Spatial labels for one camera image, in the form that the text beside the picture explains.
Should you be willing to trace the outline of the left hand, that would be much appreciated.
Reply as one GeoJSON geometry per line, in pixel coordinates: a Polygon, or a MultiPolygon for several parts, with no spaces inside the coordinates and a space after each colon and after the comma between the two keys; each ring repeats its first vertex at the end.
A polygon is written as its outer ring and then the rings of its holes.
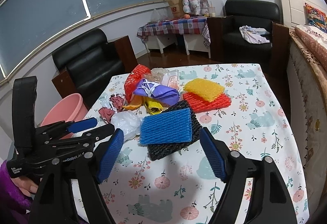
{"type": "Polygon", "coordinates": [[[11,179],[11,181],[16,185],[16,187],[20,189],[24,195],[28,197],[31,197],[31,195],[35,194],[38,190],[38,185],[25,176],[11,179]]]}

